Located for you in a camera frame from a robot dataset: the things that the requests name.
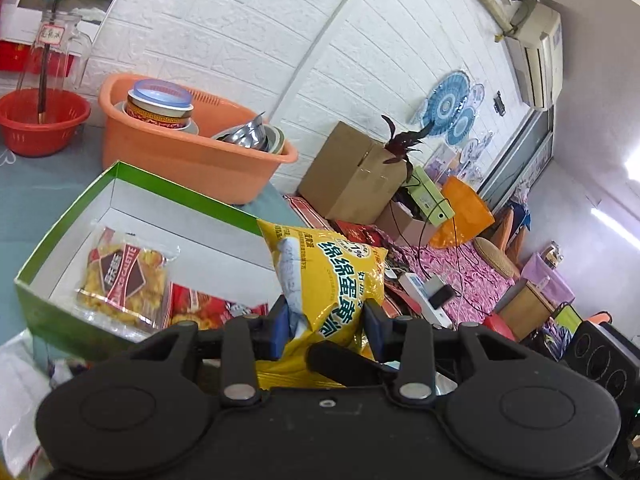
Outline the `wall air conditioner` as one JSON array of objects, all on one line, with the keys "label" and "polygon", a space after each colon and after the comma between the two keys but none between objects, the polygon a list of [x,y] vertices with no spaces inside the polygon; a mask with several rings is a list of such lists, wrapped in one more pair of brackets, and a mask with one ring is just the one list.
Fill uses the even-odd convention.
[{"label": "wall air conditioner", "polygon": [[563,36],[559,12],[524,0],[514,14],[506,46],[521,98],[536,110],[551,108],[562,91]]}]

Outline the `light green small box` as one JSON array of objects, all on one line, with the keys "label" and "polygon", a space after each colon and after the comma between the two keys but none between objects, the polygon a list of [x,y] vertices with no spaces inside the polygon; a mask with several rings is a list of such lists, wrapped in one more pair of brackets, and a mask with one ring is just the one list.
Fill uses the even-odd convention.
[{"label": "light green small box", "polygon": [[426,174],[422,167],[414,167],[412,175],[405,183],[409,195],[422,211],[423,217],[432,226],[439,228],[444,222],[454,218],[454,210],[449,200]]}]

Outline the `red plastic basket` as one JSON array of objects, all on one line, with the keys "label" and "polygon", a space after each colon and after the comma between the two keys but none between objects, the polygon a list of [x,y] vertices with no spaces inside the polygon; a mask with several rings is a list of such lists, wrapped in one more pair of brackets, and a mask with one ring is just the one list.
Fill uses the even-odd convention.
[{"label": "red plastic basket", "polygon": [[13,153],[43,157],[64,150],[90,116],[90,103],[75,92],[48,90],[44,111],[38,90],[14,90],[1,98],[1,135]]}]

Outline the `steel bowl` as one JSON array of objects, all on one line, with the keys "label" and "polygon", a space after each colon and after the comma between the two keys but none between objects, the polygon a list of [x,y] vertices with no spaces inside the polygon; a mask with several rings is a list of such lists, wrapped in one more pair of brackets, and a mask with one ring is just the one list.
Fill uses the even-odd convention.
[{"label": "steel bowl", "polygon": [[260,113],[244,125],[234,126],[217,133],[213,140],[230,143],[240,148],[267,151],[269,141],[264,124],[264,114]]}]

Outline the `red lion snack bag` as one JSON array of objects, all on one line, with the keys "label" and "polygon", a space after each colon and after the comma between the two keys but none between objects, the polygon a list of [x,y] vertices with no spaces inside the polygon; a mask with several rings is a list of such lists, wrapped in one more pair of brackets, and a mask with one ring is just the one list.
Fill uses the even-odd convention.
[{"label": "red lion snack bag", "polygon": [[171,284],[168,318],[170,325],[192,321],[198,324],[200,330],[216,330],[232,318],[242,318],[245,315],[261,316],[268,312],[268,304],[247,307],[245,304]]}]

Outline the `plaid blanket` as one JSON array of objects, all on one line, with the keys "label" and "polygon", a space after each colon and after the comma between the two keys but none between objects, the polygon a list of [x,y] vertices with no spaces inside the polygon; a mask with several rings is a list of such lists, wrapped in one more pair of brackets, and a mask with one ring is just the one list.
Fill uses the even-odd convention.
[{"label": "plaid blanket", "polygon": [[383,247],[385,244],[384,238],[375,226],[364,226],[363,224],[341,220],[328,220],[322,217],[303,197],[285,194],[283,198],[308,228],[335,231],[342,234],[350,242],[374,247]]}]

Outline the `dark purple plant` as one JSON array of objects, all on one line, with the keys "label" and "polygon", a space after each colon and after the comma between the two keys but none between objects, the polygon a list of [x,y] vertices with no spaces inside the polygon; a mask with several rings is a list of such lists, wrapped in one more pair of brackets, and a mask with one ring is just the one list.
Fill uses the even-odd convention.
[{"label": "dark purple plant", "polygon": [[431,133],[434,122],[427,122],[418,131],[397,132],[395,123],[389,117],[382,115],[381,118],[390,129],[390,140],[384,145],[386,151],[390,153],[390,157],[384,160],[384,164],[393,165],[404,162],[406,166],[406,182],[408,182],[413,173],[413,164],[410,162],[409,153],[414,152],[416,146]]}]

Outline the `orange plastic bag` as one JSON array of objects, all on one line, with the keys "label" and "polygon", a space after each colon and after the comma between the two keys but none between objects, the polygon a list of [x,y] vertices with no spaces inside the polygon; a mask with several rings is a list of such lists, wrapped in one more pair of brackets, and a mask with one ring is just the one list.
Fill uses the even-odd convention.
[{"label": "orange plastic bag", "polygon": [[495,222],[484,200],[469,185],[450,177],[442,187],[454,216],[446,220],[432,236],[428,246],[437,249],[459,247],[489,228]]}]

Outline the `green cardboard box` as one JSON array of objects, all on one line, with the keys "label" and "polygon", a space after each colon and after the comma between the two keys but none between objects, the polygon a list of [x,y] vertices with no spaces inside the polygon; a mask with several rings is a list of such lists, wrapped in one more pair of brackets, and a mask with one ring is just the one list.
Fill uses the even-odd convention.
[{"label": "green cardboard box", "polygon": [[104,360],[145,337],[76,302],[102,228],[168,252],[169,278],[180,285],[244,306],[274,304],[281,295],[256,217],[116,162],[51,226],[14,280],[28,329],[72,356]]}]

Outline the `brown cardboard box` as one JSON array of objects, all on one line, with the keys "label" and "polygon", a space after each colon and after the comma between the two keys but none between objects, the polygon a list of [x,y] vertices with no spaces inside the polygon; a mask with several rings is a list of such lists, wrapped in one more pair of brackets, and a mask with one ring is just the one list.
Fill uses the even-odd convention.
[{"label": "brown cardboard box", "polygon": [[385,165],[384,144],[339,122],[297,193],[328,220],[372,224],[406,180],[404,162]]}]

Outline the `blue round wall decoration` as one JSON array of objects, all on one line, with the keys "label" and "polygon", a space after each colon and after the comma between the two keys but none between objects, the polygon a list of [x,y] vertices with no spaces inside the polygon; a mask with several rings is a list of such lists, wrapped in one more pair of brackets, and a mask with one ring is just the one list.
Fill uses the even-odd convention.
[{"label": "blue round wall decoration", "polygon": [[423,127],[431,127],[428,136],[440,136],[449,130],[464,109],[470,88],[470,78],[462,70],[450,73],[435,87],[422,113]]}]

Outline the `white power strip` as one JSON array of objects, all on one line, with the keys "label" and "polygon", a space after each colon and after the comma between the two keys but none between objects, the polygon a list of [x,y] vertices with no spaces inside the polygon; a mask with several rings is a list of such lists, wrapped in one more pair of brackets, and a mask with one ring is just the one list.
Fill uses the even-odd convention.
[{"label": "white power strip", "polygon": [[398,281],[405,293],[419,305],[422,318],[441,328],[454,326],[442,307],[434,308],[432,306],[430,303],[431,295],[427,292],[424,281],[418,274],[401,274]]}]

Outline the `clear galette cookie bag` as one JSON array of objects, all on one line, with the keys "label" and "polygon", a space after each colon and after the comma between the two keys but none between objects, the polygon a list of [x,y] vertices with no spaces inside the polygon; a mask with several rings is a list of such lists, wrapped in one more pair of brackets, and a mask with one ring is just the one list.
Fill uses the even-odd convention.
[{"label": "clear galette cookie bag", "polygon": [[98,223],[76,304],[152,333],[165,326],[169,269],[180,248]]}]

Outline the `orange plastic basin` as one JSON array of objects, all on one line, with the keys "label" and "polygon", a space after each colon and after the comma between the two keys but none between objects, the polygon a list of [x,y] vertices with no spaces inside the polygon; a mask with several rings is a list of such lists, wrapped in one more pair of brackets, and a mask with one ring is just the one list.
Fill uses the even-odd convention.
[{"label": "orange plastic basin", "polygon": [[235,102],[192,89],[193,119],[198,133],[185,133],[140,122],[118,108],[143,77],[111,74],[100,88],[105,115],[102,167],[126,162],[215,200],[244,205],[254,200],[276,170],[298,159],[290,141],[278,154],[238,148],[214,138],[222,130],[248,122],[255,113]]}]

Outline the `yellow egg cake bag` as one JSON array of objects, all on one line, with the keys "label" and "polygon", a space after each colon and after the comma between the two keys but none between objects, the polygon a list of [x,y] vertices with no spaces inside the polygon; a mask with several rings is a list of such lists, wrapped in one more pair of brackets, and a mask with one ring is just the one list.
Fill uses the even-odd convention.
[{"label": "yellow egg cake bag", "polygon": [[259,360],[264,389],[333,389],[337,382],[308,370],[306,352],[325,340],[360,353],[360,312],[382,304],[387,250],[351,242],[328,230],[257,221],[290,309],[292,339],[277,361]]}]

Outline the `lidded container blue lid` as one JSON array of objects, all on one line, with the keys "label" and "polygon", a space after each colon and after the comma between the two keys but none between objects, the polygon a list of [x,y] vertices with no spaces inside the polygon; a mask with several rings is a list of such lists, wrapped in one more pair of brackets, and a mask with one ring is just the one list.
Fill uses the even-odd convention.
[{"label": "lidded container blue lid", "polygon": [[128,116],[171,130],[192,124],[193,96],[178,84],[160,79],[137,80],[128,90],[122,110]]}]

